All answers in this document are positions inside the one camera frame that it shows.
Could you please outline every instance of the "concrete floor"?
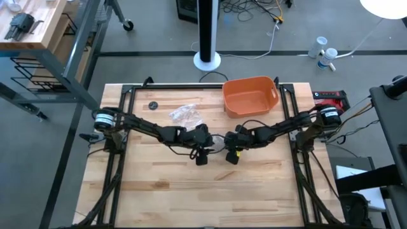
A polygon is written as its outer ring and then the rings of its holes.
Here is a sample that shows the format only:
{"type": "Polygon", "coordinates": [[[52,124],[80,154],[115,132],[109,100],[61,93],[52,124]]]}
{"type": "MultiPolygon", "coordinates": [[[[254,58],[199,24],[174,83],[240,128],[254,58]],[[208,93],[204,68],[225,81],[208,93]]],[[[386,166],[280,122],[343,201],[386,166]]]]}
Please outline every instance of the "concrete floor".
{"type": "MultiPolygon", "coordinates": [[[[119,0],[123,13],[135,24],[125,32],[115,15],[109,23],[102,51],[185,51],[198,41],[197,26],[178,20],[174,1],[119,0]]],[[[266,32],[273,24],[265,14],[253,10],[254,18],[239,22],[236,14],[221,12],[218,50],[267,50],[266,32]]],[[[317,36],[328,38],[328,46],[350,50],[379,21],[355,0],[296,1],[284,7],[285,22],[276,32],[274,50],[307,50],[317,36]]],[[[385,20],[361,50],[407,50],[407,28],[400,20],[385,20]]],[[[217,71],[229,79],[265,75],[283,82],[309,82],[313,90],[345,90],[351,105],[368,95],[370,87],[385,84],[405,73],[406,56],[354,56],[335,61],[336,72],[316,68],[308,57],[264,57],[244,60],[225,57],[217,71]]],[[[18,91],[9,78],[18,73],[6,58],[0,59],[1,81],[18,91]]],[[[197,82],[202,76],[191,57],[137,57],[98,60],[89,88],[100,101],[105,83],[141,83],[152,76],[159,83],[197,82]]],[[[208,76],[207,82],[220,82],[208,76]]],[[[0,100],[0,227],[37,228],[57,169],[75,105],[41,104],[50,121],[35,117],[0,100]]],[[[377,119],[374,111],[350,121],[343,132],[377,119]]],[[[92,131],[89,110],[83,111],[77,135],[92,131]]],[[[343,147],[359,156],[372,156],[376,167],[392,164],[380,125],[349,137],[343,147]]],[[[350,156],[328,147],[330,156],[350,156]]],[[[86,143],[75,139],[62,189],[52,218],[52,227],[69,226],[74,215],[88,153],[86,143]]]]}

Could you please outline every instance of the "clear plastic bag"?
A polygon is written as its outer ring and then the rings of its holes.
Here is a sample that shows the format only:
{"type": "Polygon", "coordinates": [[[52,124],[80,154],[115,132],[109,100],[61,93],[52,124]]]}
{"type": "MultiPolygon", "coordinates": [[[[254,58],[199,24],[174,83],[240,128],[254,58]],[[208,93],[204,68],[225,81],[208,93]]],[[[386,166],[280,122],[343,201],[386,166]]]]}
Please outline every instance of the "clear plastic bag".
{"type": "Polygon", "coordinates": [[[171,112],[169,116],[176,125],[185,127],[188,131],[193,130],[197,125],[204,122],[199,112],[195,109],[196,106],[196,104],[181,106],[171,112]]]}

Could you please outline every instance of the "wooden tabletop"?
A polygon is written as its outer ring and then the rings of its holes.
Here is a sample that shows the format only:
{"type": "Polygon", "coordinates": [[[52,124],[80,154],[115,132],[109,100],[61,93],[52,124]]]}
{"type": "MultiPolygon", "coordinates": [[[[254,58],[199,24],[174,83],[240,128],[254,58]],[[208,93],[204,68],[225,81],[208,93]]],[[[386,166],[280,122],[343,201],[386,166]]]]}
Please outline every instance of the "wooden tabletop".
{"type": "Polygon", "coordinates": [[[66,2],[67,0],[20,0],[22,11],[19,13],[28,13],[34,17],[35,21],[44,21],[34,30],[34,34],[25,34],[20,41],[4,39],[10,29],[11,19],[17,13],[10,11],[6,4],[3,4],[0,9],[0,50],[48,48],[66,2]]]}
{"type": "MultiPolygon", "coordinates": [[[[117,107],[121,86],[106,85],[100,106],[117,107]]],[[[295,83],[294,88],[299,110],[312,108],[314,100],[310,85],[295,83]]],[[[247,119],[257,119],[270,125],[284,120],[280,102],[268,114],[230,119],[224,111],[222,91],[216,89],[139,90],[133,113],[159,125],[174,125],[169,113],[185,104],[197,104],[197,110],[211,134],[225,135],[247,119]],[[157,101],[157,110],[148,109],[151,101],[157,101]]],[[[247,127],[257,125],[248,123],[247,127]]],[[[103,148],[103,144],[93,146],[91,151],[99,148],[103,148]]],[[[189,153],[189,150],[181,148],[176,150],[189,153]]],[[[198,167],[188,156],[175,155],[156,139],[131,131],[115,226],[303,225],[287,135],[278,137],[265,148],[243,151],[238,165],[228,163],[226,153],[210,155],[208,164],[198,167]]],[[[316,142],[314,153],[335,185],[325,145],[316,142]]],[[[94,153],[88,158],[74,223],[82,220],[100,197],[107,158],[105,152],[94,153]]],[[[318,196],[343,221],[338,199],[313,158],[310,163],[318,196]]],[[[313,221],[308,195],[307,198],[313,221]]],[[[110,204],[111,198],[105,222],[109,218],[110,204]]]]}

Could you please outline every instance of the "orange plastic basket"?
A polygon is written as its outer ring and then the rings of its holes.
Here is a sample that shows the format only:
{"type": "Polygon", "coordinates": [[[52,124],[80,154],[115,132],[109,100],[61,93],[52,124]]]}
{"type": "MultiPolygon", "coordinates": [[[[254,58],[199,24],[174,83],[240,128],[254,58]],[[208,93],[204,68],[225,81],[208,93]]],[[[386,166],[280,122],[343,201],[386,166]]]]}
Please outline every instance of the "orange plastic basket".
{"type": "Polygon", "coordinates": [[[222,90],[230,118],[267,114],[279,102],[274,82],[267,76],[227,81],[222,90]]]}

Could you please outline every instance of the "white base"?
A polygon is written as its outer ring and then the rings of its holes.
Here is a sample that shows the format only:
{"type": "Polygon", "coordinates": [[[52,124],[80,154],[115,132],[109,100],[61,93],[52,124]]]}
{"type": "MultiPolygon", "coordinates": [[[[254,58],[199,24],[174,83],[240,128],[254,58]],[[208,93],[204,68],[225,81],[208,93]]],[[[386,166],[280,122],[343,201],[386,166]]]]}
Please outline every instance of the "white base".
{"type": "Polygon", "coordinates": [[[221,56],[215,52],[215,58],[211,62],[202,62],[200,52],[193,57],[193,63],[201,71],[213,71],[221,65],[221,56]]]}

